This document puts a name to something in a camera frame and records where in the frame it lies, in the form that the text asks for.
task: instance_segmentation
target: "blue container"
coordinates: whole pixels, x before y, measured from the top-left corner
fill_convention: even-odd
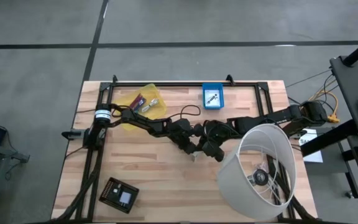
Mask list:
[[[219,97],[218,105],[208,105],[205,98],[210,95],[214,96],[212,91],[216,92],[215,94]],[[222,83],[203,83],[203,104],[204,108],[207,110],[218,110],[224,107],[224,99],[223,99],[223,85]]]

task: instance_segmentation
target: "yellow cable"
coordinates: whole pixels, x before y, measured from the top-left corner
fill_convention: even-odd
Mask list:
[[[336,111],[338,109],[338,98],[336,97],[336,95],[334,93],[326,92],[324,90],[320,91],[318,94],[320,94],[320,95],[318,95],[316,98],[319,98],[320,96],[323,96],[324,94],[329,94],[335,99],[335,109],[334,109],[333,113],[328,116],[328,121],[331,122],[331,123],[340,122],[341,120],[338,119],[337,116],[336,116]]]
[[[328,83],[328,84],[326,85],[326,88],[327,88],[329,85],[333,84],[335,81],[336,81],[336,80],[333,80],[333,81],[331,81],[330,83]],[[324,87],[323,87],[323,86],[322,86],[320,89],[318,89],[317,92],[316,92],[313,96],[311,96],[308,101],[317,99],[318,97],[316,97],[316,96],[317,96],[318,94],[320,94],[322,91],[324,91]]]

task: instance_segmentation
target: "concrete floor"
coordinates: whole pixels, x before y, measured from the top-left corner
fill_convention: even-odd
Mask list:
[[[0,0],[0,44],[90,44],[102,0]],[[114,0],[100,43],[358,40],[358,0]],[[327,70],[355,45],[98,49],[90,80],[284,80]],[[0,195],[0,223],[48,220],[89,49],[0,49],[0,125],[31,155]],[[329,74],[290,87],[307,100]],[[337,115],[350,114],[339,89]],[[358,180],[358,170],[353,171]],[[343,174],[309,175],[320,218],[358,223]]]

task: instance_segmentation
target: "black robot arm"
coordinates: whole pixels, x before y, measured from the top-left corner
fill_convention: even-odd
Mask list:
[[[205,132],[197,145],[204,152],[217,150],[223,142],[229,139],[242,138],[250,129],[263,123],[282,124],[289,122],[282,129],[289,137],[299,133],[303,128],[321,126],[327,121],[327,114],[320,103],[308,101],[302,105],[292,105],[284,110],[266,115],[252,117],[229,118],[226,123],[221,121],[206,121]]]
[[[111,123],[109,127],[113,128],[122,123],[132,124],[146,130],[151,136],[156,138],[169,138],[178,145],[179,149],[185,151],[187,154],[203,151],[202,147],[197,147],[190,141],[191,136],[199,137],[203,134],[203,127],[200,124],[196,124],[192,127],[190,122],[185,118],[178,119],[174,122],[170,118],[148,119],[145,116],[134,113],[130,108],[115,104],[112,105],[112,108],[121,114],[119,115],[120,119]],[[219,148],[209,149],[204,151],[204,153],[207,156],[215,158],[218,162],[221,162],[224,157],[224,152]]]

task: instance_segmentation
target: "wooden tabletop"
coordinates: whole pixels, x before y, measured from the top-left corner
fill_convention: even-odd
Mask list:
[[[77,111],[96,106],[100,82],[85,82]],[[273,109],[282,110],[288,104],[283,81],[268,81]],[[119,98],[134,87],[114,88],[113,99]],[[225,87],[224,108],[204,110],[201,87],[160,87],[160,94],[167,105],[164,117],[179,113],[185,105],[198,105],[200,116],[184,116],[191,124],[204,120],[222,120],[240,116],[258,116],[255,91],[252,87]],[[267,111],[262,94],[264,111]],[[78,113],[73,128],[86,129],[93,121],[94,112]],[[82,140],[72,141],[67,153],[81,147]],[[229,140],[221,148],[225,153],[233,150],[239,140]],[[313,216],[317,216],[303,157],[294,149],[297,184],[295,195]],[[72,154],[64,163],[52,218],[63,213],[78,193],[83,175],[86,149]],[[252,172],[260,156],[241,154],[246,173]],[[125,214],[99,201],[96,202],[94,222],[252,222],[233,210],[222,198],[216,183],[220,163],[204,154],[193,162],[191,155],[179,150],[168,138],[154,138],[146,131],[126,131],[122,126],[108,129],[104,147],[98,194],[103,191],[110,177],[140,189],[130,214]],[[89,193],[84,211],[88,210]]]

